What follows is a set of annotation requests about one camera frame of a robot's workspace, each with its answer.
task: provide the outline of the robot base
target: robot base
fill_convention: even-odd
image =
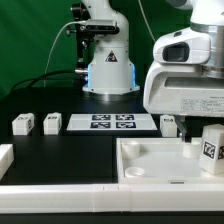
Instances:
[[[121,93],[121,94],[102,94],[102,93],[95,93],[93,91],[89,91],[89,89],[83,88],[83,95],[85,97],[89,97],[95,100],[101,101],[120,101],[120,100],[127,100],[133,97],[138,97],[140,95],[140,87],[136,86],[130,92]]]

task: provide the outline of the small white cube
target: small white cube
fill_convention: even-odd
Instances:
[[[13,135],[28,135],[34,127],[34,115],[31,113],[20,114],[12,122]]]
[[[48,114],[44,120],[44,135],[58,135],[62,126],[60,113]]]
[[[224,126],[205,126],[202,135],[202,150],[199,166],[207,172],[224,173]]]
[[[160,116],[160,130],[163,137],[177,137],[177,125],[174,116]]]
[[[0,180],[14,160],[13,145],[0,145]]]

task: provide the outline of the black table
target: black table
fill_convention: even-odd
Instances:
[[[26,88],[15,90],[0,102],[0,144],[14,144],[15,161],[0,185],[117,183],[116,138],[160,137],[159,131],[67,132],[71,114],[146,113],[142,95],[120,102],[85,98],[77,88]],[[62,113],[58,136],[43,135],[48,113]],[[28,136],[13,136],[11,122],[21,113],[35,115]],[[158,127],[159,117],[154,116]],[[188,118],[194,137],[207,124],[222,119]],[[0,223],[211,223],[224,220],[223,213],[97,213],[0,215]]]

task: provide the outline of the sticker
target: sticker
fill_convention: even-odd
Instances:
[[[56,120],[58,117],[48,117],[48,120]]]
[[[29,117],[18,117],[18,121],[25,121],[27,120]]]
[[[216,150],[216,146],[209,143],[209,142],[205,142],[204,144],[204,150],[203,150],[203,154],[208,156],[211,159],[214,159],[215,157],[215,150]]]
[[[28,128],[31,129],[31,127],[32,127],[32,122],[31,120],[28,120]]]
[[[118,129],[131,129],[136,128],[135,122],[116,122],[116,128]]]
[[[90,128],[92,128],[92,129],[109,129],[110,122],[92,122]]]
[[[113,51],[111,51],[110,54],[108,55],[106,62],[117,62],[117,58]]]
[[[58,119],[58,129],[60,129],[61,128],[61,122],[60,122],[60,120]]]
[[[218,159],[224,159],[224,146],[219,149],[219,157]]]
[[[134,115],[116,115],[118,121],[133,121],[134,119]]]
[[[172,118],[170,118],[170,119],[169,118],[165,118],[164,122],[174,122],[174,120]]]
[[[93,115],[92,116],[93,121],[108,121],[110,120],[110,115]]]
[[[181,111],[224,112],[224,99],[221,97],[204,97],[204,99],[186,98],[181,100]]]

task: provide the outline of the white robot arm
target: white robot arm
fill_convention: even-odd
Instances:
[[[119,33],[96,35],[94,58],[88,66],[88,84],[83,87],[86,95],[102,100],[118,100],[138,92],[135,68],[129,60],[129,23],[113,10],[109,0],[82,0],[92,20],[115,21]]]
[[[224,117],[224,1],[166,1],[192,8],[191,24],[156,42],[144,107],[152,114]]]
[[[192,9],[194,0],[166,0],[171,6],[179,9]]]

